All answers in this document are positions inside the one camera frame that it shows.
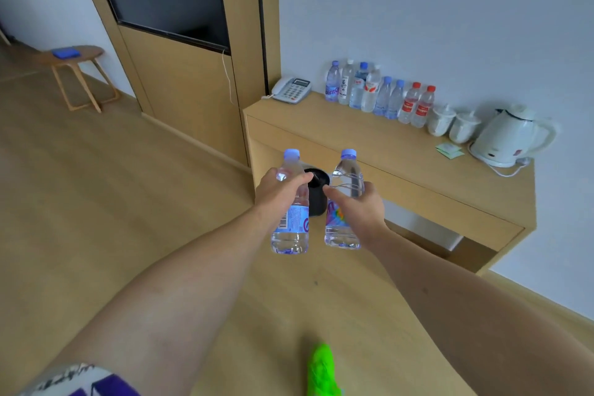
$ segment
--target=white kettle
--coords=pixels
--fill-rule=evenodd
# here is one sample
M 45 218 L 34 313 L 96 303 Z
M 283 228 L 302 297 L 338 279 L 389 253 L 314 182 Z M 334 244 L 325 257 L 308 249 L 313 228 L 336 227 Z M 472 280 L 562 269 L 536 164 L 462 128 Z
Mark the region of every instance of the white kettle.
M 536 119 L 534 110 L 525 105 L 515 104 L 492 119 L 470 147 L 471 154 L 488 165 L 509 168 L 516 160 L 534 157 L 550 146 L 560 132 L 560 128 L 550 119 Z M 538 131 L 546 129 L 546 138 L 537 145 L 533 143 Z

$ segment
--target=black trash can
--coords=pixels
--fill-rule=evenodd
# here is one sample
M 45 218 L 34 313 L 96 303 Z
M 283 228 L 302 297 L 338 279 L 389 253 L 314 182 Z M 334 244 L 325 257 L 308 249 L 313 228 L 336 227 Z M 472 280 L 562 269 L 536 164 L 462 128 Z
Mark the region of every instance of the black trash can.
M 330 184 L 330 177 L 317 168 L 307 168 L 305 172 L 314 173 L 314 178 L 307 184 L 309 187 L 309 216 L 323 215 L 328 205 L 328 198 L 322 191 L 322 187 Z

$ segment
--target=telephone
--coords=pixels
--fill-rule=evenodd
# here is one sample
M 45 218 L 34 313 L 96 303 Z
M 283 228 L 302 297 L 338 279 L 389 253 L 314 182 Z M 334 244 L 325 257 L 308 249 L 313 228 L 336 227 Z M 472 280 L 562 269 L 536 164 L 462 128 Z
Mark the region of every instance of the telephone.
M 294 77 L 283 77 L 272 89 L 272 94 L 266 98 L 273 98 L 288 104 L 297 104 L 311 91 L 311 82 Z

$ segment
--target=white cup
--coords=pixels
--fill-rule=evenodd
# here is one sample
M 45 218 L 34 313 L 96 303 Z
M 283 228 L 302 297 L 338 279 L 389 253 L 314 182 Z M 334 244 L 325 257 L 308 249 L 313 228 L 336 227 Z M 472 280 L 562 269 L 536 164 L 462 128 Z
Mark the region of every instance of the white cup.
M 475 116 L 474 111 L 470 113 L 458 113 L 454 125 L 450 130 L 450 139 L 456 144 L 467 142 L 479 124 L 480 119 Z
M 450 108 L 449 104 L 446 104 L 445 107 L 433 106 L 427 121 L 427 130 L 433 136 L 445 135 L 455 116 L 456 112 Z

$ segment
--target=barcode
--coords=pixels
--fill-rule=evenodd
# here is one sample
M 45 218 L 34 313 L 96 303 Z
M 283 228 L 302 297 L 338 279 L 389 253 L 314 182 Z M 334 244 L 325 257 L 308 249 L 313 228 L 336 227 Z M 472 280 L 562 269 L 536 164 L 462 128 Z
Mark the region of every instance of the barcode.
M 278 228 L 287 228 L 287 213 L 285 213 L 285 216 L 278 223 Z

